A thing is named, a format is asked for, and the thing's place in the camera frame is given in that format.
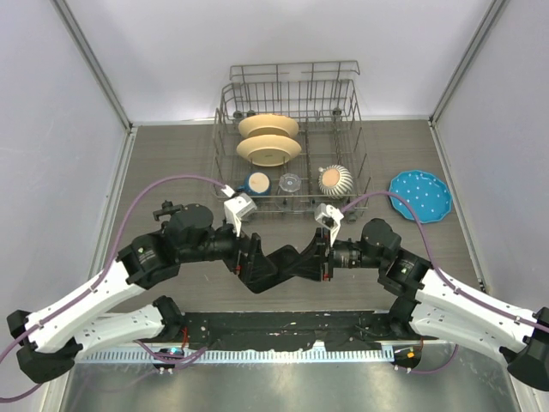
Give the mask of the black phone stand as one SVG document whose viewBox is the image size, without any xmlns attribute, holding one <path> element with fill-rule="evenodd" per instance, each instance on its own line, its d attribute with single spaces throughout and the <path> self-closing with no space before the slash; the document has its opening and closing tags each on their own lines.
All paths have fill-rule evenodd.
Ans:
<svg viewBox="0 0 549 412">
<path fill-rule="evenodd" d="M 166 230 L 168 227 L 181 228 L 183 223 L 180 213 L 183 210 L 182 204 L 173 204 L 172 201 L 165 200 L 161 204 L 161 208 L 153 212 L 153 217 L 160 224 L 162 230 Z"/>
</svg>

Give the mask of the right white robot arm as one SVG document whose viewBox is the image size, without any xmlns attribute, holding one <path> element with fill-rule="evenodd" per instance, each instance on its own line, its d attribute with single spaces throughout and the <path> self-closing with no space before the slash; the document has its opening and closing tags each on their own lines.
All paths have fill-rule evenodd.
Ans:
<svg viewBox="0 0 549 412">
<path fill-rule="evenodd" d="M 302 252 L 283 258 L 282 273 L 314 281 L 336 269 L 375 269 L 396 299 L 387 326 L 392 336 L 412 334 L 452 342 L 488 356 L 539 391 L 548 389 L 548 309 L 533 311 L 498 300 L 444 273 L 432 261 L 401 247 L 384 220 L 367 222 L 357 241 L 332 240 L 318 228 Z"/>
</svg>

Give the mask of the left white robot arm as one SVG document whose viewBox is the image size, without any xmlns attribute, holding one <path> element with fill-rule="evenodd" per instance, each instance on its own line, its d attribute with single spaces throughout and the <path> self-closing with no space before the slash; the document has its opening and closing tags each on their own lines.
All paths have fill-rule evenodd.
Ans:
<svg viewBox="0 0 549 412">
<path fill-rule="evenodd" d="M 211 210 L 197 203 L 165 201 L 154 219 L 160 229 L 134 238 L 105 271 L 41 311 L 16 310 L 7 317 L 20 345 L 19 367 L 34 383 L 65 374 L 76 360 L 109 344 L 176 341 L 184 317 L 169 297 L 160 296 L 122 316 L 102 315 L 177 276 L 182 264 L 221 261 L 251 292 L 260 294 L 289 279 L 283 268 L 298 255 L 291 246 L 264 255 L 258 234 L 237 233 L 229 221 L 214 228 Z"/>
</svg>

